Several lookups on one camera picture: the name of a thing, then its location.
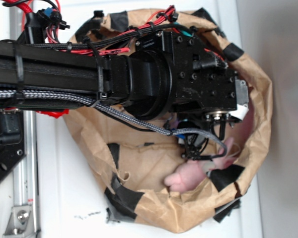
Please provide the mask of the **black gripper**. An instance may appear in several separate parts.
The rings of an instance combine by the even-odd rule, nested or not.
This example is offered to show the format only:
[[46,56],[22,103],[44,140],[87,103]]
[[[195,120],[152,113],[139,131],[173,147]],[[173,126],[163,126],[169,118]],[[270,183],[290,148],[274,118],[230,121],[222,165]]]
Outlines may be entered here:
[[150,97],[136,107],[142,120],[167,112],[196,114],[203,121],[240,122],[249,108],[248,89],[227,62],[196,37],[159,31],[140,38],[141,89]]

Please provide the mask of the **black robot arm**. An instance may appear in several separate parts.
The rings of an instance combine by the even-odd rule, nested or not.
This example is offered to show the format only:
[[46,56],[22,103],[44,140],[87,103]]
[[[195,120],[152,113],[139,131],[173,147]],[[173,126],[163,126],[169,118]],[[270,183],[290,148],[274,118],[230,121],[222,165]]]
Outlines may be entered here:
[[140,120],[166,113],[242,120],[248,89],[205,44],[174,32],[138,39],[129,56],[83,56],[0,41],[0,108],[56,111],[122,105]]

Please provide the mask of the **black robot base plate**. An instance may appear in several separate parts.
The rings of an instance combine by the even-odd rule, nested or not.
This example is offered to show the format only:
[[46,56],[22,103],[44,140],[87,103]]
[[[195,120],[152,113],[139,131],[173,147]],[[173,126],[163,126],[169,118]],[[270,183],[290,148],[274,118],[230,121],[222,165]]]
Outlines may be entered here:
[[25,156],[22,112],[0,111],[0,183]]

